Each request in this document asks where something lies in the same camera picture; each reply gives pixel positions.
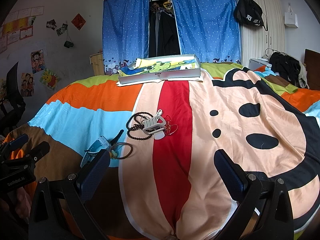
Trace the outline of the light blue wrist watch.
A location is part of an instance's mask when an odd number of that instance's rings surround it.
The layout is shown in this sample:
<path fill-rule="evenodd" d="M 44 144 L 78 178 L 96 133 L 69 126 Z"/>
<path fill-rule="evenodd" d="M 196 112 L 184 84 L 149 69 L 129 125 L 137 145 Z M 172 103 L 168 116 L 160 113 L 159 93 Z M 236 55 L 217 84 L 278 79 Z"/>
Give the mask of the light blue wrist watch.
<path fill-rule="evenodd" d="M 104 136 L 100 136 L 95 142 L 93 142 L 89 149 L 85 150 L 80 167 L 83 168 L 87 163 L 91 162 L 100 150 L 109 150 L 110 148 L 110 142 Z"/>

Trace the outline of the grey hair claw clip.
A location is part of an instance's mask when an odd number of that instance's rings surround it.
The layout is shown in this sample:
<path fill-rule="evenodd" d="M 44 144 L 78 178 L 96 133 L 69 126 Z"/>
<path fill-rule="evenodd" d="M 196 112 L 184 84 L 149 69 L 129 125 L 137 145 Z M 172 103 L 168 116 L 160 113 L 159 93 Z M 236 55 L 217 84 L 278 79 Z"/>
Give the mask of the grey hair claw clip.
<path fill-rule="evenodd" d="M 152 118 L 144 120 L 143 124 L 143 132 L 147 135 L 152 135 L 166 129 L 166 120 L 160 116 L 156 115 Z"/>

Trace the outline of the white dotted hair clip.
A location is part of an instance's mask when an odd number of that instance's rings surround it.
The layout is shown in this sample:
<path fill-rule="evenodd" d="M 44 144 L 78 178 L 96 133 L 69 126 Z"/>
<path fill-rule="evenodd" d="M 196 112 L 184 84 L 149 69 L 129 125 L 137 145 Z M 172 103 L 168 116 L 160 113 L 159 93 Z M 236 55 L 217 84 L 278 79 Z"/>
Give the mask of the white dotted hair clip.
<path fill-rule="evenodd" d="M 159 110 L 157 111 L 157 113 L 156 113 L 156 116 L 162 116 L 162 114 L 163 114 L 163 111 L 162 111 L 161 109 L 159 109 Z"/>

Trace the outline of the wooden side cabinet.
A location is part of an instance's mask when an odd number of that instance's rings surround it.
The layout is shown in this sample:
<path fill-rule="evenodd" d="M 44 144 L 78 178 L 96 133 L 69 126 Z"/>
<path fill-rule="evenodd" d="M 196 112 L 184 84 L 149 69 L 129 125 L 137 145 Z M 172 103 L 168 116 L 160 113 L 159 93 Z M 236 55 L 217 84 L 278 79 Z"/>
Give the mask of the wooden side cabinet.
<path fill-rule="evenodd" d="M 91 55 L 89 57 L 90 64 L 93 67 L 93 72 L 95 76 L 99 75 L 105 75 L 104 71 L 104 61 L 103 61 L 103 54 L 102 53 L 97 53 L 94 55 Z"/>

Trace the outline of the white bedside table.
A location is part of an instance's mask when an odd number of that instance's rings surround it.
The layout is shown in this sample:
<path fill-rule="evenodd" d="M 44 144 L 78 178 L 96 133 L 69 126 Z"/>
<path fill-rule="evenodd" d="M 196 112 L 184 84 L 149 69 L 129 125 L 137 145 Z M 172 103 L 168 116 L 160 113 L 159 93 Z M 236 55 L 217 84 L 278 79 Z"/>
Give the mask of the white bedside table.
<path fill-rule="evenodd" d="M 267 59 L 263 59 L 263 58 L 249 59 L 248 68 L 250 70 L 256 70 L 262 66 L 271 67 L 272 64 L 270 64 Z"/>

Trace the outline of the white shallow tray box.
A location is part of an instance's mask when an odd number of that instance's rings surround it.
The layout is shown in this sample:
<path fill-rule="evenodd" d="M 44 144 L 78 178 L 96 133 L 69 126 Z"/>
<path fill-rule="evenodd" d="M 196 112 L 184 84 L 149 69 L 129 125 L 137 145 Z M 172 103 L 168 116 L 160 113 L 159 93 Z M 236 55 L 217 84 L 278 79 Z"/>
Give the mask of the white shallow tray box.
<path fill-rule="evenodd" d="M 201 66 L 194 54 L 171 55 L 136 59 L 134 65 L 121 67 L 118 73 L 119 83 L 126 85 L 153 80 L 200 77 Z"/>

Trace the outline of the brown wooden headboard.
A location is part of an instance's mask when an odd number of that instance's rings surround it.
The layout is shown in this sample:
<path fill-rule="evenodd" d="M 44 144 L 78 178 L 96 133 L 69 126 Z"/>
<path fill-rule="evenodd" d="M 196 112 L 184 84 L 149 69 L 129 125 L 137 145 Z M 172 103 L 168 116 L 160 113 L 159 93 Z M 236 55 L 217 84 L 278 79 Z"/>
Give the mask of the brown wooden headboard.
<path fill-rule="evenodd" d="M 320 90 L 320 53 L 306 49 L 304 56 L 307 80 L 310 89 Z"/>

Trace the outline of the blue dotted left curtain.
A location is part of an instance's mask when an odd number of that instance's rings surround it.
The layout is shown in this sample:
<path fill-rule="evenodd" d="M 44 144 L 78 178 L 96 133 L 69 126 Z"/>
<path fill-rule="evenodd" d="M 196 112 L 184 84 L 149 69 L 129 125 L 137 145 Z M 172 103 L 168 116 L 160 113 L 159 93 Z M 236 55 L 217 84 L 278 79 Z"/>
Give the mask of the blue dotted left curtain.
<path fill-rule="evenodd" d="M 104 0 L 103 65 L 116 74 L 149 56 L 149 0 Z"/>

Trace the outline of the blue dotted curtain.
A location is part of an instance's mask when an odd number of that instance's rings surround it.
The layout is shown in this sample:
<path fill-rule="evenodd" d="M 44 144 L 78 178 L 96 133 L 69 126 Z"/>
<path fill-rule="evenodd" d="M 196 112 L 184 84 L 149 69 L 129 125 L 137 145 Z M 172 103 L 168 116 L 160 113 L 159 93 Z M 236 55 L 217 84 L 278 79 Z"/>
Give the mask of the blue dotted curtain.
<path fill-rule="evenodd" d="M 240 27 L 235 0 L 172 0 L 182 54 L 200 62 L 241 61 Z"/>
<path fill-rule="evenodd" d="M 103 65 L 116 74 L 149 56 L 149 0 L 104 0 Z"/>

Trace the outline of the hanging dark clothes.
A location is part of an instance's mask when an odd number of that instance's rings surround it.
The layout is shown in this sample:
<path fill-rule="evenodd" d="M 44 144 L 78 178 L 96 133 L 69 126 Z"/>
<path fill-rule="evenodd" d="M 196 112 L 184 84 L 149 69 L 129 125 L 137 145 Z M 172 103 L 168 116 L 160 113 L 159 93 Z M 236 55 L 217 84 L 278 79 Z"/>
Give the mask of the hanging dark clothes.
<path fill-rule="evenodd" d="M 149 57 L 180 53 L 172 0 L 149 0 Z"/>

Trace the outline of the white paper shopping bag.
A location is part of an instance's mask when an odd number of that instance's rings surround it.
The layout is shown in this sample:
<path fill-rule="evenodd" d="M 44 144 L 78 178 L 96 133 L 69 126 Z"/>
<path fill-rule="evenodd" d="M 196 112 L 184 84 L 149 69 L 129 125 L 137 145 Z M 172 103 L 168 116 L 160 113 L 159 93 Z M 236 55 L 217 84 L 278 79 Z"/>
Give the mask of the white paper shopping bag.
<path fill-rule="evenodd" d="M 293 12 L 291 4 L 288 4 L 287 12 L 284 14 L 284 24 L 290 28 L 298 28 L 298 18 L 297 15 Z"/>

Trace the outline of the blue dotted right curtain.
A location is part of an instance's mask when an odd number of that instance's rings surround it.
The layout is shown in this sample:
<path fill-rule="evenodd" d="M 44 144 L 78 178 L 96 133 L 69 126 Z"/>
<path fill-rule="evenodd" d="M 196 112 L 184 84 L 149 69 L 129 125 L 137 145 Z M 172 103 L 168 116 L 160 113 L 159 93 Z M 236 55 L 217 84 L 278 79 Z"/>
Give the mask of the blue dotted right curtain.
<path fill-rule="evenodd" d="M 235 0 L 172 0 L 182 54 L 200 62 L 241 61 L 240 27 Z"/>

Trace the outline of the black hanging bag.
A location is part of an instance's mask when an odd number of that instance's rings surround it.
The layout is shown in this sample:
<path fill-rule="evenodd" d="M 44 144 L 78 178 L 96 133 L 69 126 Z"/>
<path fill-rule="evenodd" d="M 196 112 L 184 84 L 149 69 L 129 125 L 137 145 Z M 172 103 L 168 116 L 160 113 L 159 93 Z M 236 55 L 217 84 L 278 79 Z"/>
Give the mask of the black hanging bag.
<path fill-rule="evenodd" d="M 267 20 L 266 14 L 254 0 L 238 0 L 233 12 L 233 16 L 239 24 L 263 27 L 265 31 L 268 31 L 268 25 L 263 21 L 263 15 Z"/>

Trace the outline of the family cartoon wall poster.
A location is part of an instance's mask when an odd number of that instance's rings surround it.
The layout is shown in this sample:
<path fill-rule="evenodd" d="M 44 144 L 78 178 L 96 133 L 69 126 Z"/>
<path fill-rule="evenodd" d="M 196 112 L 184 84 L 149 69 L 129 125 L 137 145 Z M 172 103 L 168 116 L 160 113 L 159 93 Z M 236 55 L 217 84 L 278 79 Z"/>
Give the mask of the family cartoon wall poster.
<path fill-rule="evenodd" d="M 34 77 L 31 73 L 21 74 L 21 88 L 20 93 L 23 97 L 30 97 L 34 94 Z"/>

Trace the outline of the row of wall certificates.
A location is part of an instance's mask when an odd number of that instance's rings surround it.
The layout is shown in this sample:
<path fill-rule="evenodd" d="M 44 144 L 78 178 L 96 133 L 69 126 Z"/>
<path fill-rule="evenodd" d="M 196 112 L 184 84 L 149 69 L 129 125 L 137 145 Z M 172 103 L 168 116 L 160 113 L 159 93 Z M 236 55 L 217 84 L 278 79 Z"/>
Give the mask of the row of wall certificates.
<path fill-rule="evenodd" d="M 43 13 L 44 6 L 11 12 L 1 25 L 1 53 L 6 51 L 9 45 L 32 37 L 35 19 Z"/>

